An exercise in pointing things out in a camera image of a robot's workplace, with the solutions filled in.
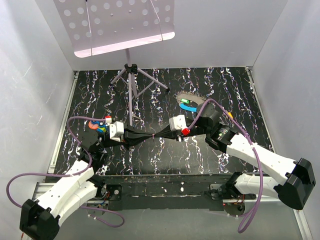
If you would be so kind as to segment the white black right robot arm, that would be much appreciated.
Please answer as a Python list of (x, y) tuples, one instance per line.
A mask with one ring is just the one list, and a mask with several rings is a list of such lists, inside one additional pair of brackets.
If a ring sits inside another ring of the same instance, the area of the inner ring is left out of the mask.
[(215, 150), (239, 158), (267, 175), (234, 173), (221, 188), (232, 199), (241, 195), (262, 193), (279, 199), (295, 210), (302, 210), (316, 185), (312, 164), (278, 155), (256, 143), (249, 143), (243, 133), (220, 122), (222, 113), (208, 104), (197, 108), (195, 123), (178, 115), (169, 119), (166, 128), (155, 134), (157, 138), (176, 139), (205, 135), (205, 142)]

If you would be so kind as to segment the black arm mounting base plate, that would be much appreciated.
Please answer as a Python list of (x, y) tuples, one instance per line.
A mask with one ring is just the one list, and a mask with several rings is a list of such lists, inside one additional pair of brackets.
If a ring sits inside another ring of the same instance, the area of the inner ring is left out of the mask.
[(90, 207), (111, 211), (208, 209), (223, 211), (224, 203), (235, 204), (237, 214), (244, 212), (252, 193), (228, 190), (238, 174), (159, 174), (94, 176), (98, 185)]

